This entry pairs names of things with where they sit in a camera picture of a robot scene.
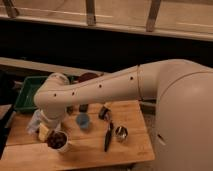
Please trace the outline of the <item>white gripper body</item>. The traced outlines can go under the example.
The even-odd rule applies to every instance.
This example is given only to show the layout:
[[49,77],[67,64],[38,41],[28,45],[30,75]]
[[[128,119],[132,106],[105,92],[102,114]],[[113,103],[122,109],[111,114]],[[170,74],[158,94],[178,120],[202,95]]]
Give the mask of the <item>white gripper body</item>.
[[52,131],[59,131],[61,129],[61,119],[62,117],[58,111],[41,111],[38,135],[41,142],[45,142]]

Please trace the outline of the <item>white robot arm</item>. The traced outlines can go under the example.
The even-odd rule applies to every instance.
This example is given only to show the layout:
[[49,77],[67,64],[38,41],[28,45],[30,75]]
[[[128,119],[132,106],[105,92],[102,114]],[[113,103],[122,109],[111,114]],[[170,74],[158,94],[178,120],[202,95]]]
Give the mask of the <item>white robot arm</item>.
[[152,99],[155,171],[213,171],[213,68],[170,59],[77,84],[53,73],[34,95],[44,122],[53,128],[70,105]]

